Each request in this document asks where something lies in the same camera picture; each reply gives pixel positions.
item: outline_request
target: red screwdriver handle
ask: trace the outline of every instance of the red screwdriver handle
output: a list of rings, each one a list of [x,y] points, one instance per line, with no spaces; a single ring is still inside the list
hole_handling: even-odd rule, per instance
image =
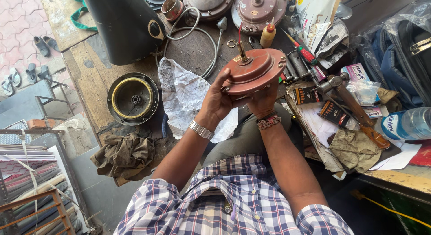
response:
[[[305,50],[304,48],[303,48],[303,49],[301,49],[301,53],[302,53],[302,55],[305,57],[305,59],[306,59],[307,61],[309,61],[309,62],[313,61],[314,56],[313,56],[313,55],[311,55],[311,53],[310,53],[310,52],[308,52],[307,50]]]

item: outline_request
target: paving tile floor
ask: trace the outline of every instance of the paving tile floor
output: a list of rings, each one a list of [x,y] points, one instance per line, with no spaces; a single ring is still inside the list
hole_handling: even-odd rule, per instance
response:
[[[23,82],[16,92],[29,86],[25,70],[35,63],[36,73],[40,66],[47,65],[51,74],[63,72],[66,66],[61,53],[50,49],[51,55],[44,57],[33,42],[34,36],[49,36],[51,26],[40,0],[0,0],[0,83],[15,67]],[[6,98],[0,89],[0,101]]]

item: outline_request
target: sandal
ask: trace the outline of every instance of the sandal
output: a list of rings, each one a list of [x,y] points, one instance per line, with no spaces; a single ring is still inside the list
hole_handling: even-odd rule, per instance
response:
[[[48,70],[48,66],[43,65],[40,67],[40,73],[37,74],[40,80],[44,80],[45,78],[51,80],[51,75]]]
[[[9,81],[12,83],[12,86],[19,87],[21,85],[21,76],[19,76],[18,71],[15,68],[9,69]]]
[[[29,83],[35,84],[36,81],[37,81],[37,78],[36,78],[36,64],[30,63],[29,64],[29,68],[27,70],[25,70],[25,72],[27,73],[27,80],[29,81]]]
[[[1,83],[1,87],[6,96],[11,96],[14,94],[12,82],[9,80],[8,77],[5,77],[5,80]]]

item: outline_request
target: dark trousers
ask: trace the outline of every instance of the dark trousers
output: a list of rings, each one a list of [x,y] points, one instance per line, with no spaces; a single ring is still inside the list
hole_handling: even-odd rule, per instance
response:
[[[280,104],[275,103],[274,107],[278,112],[278,116],[281,117],[281,123],[289,138],[304,156],[303,132],[299,123],[292,119],[289,112]],[[220,160],[241,154],[262,154],[263,162],[268,166],[268,155],[259,128],[257,127],[256,119],[255,115],[251,115],[238,125],[231,138],[216,144],[208,153],[202,166],[206,167]]]

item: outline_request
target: yellow cable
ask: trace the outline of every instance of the yellow cable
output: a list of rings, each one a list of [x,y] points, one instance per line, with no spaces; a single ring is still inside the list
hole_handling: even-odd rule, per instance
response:
[[[361,194],[361,196],[362,196],[363,198],[365,198],[365,199],[367,199],[367,200],[371,201],[372,203],[374,203],[374,204],[376,204],[376,205],[379,205],[379,206],[383,207],[384,209],[386,209],[386,210],[388,210],[388,211],[391,211],[391,212],[393,212],[393,213],[395,213],[395,214],[398,214],[398,215],[401,215],[401,216],[407,217],[407,218],[409,218],[409,219],[412,219],[413,221],[417,221],[417,222],[419,222],[419,223],[421,223],[421,224],[423,224],[423,225],[425,225],[425,226],[427,226],[427,227],[431,228],[431,225],[429,225],[429,224],[427,224],[427,223],[425,223],[425,222],[423,222],[423,221],[419,221],[418,219],[413,218],[413,217],[411,217],[411,216],[407,216],[407,215],[404,215],[404,214],[402,214],[402,213],[400,213],[400,212],[397,212],[397,211],[395,211],[395,210],[391,210],[391,209],[387,208],[386,206],[384,206],[384,205],[380,205],[379,203],[377,203],[377,202],[373,201],[372,199],[369,199],[368,197],[366,197],[366,196],[365,196],[365,195],[363,195],[363,194]]]

